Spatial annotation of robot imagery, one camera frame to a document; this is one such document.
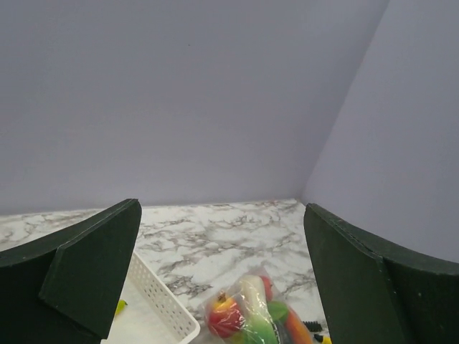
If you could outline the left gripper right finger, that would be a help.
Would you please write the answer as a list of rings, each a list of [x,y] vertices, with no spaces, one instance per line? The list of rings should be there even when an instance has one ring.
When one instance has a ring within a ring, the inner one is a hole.
[[[457,343],[458,263],[360,229],[318,204],[303,226],[333,343]]]

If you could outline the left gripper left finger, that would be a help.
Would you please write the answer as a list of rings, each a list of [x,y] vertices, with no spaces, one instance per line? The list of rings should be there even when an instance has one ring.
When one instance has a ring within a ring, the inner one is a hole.
[[[142,208],[126,199],[1,252],[2,343],[100,343],[109,335]]]

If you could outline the green toy leaf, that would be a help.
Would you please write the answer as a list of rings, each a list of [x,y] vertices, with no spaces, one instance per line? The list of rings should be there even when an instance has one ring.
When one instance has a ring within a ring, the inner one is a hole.
[[[288,319],[289,308],[284,302],[272,300],[268,302],[268,312],[274,322],[285,323]]]
[[[246,320],[243,327],[244,343],[249,344],[277,344],[272,320],[267,316],[252,315]]]

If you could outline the clear zip top bag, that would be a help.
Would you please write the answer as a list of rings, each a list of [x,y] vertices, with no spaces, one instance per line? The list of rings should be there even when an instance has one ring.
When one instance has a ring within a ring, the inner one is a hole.
[[[281,295],[280,290],[274,283],[274,279],[271,276],[271,274],[269,274],[263,266],[253,267],[252,269],[249,269],[248,271],[240,274],[234,281],[225,282],[221,287],[217,289],[217,291],[213,292],[210,296],[208,296],[208,298],[205,301],[201,303],[199,311],[204,321],[204,332],[206,333],[206,336],[209,338],[209,341],[211,343],[244,343],[243,327],[249,316],[258,314],[262,316],[267,316],[272,320],[268,312],[268,301],[265,297],[265,288],[262,283],[262,280],[260,279],[260,275],[268,276],[272,280],[272,300],[284,302],[288,307],[294,310],[293,306],[287,302],[286,297]],[[245,322],[242,326],[242,329],[230,338],[220,338],[216,335],[213,335],[209,331],[209,328],[207,326],[208,313],[211,310],[212,304],[217,300],[217,298],[223,295],[225,297],[233,297],[236,300],[245,318]],[[293,343],[293,340],[289,332],[287,331],[284,323],[274,322],[272,320],[272,324],[276,337],[278,339],[278,343]],[[315,343],[316,340],[313,337],[315,333],[310,333],[313,338],[313,343]]]

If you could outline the orange red toy mango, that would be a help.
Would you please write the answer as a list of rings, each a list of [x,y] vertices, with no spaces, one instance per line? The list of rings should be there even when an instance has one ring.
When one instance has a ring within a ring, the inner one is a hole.
[[[288,308],[288,316],[284,323],[294,344],[313,344],[309,329],[302,323],[299,316],[292,308]]]

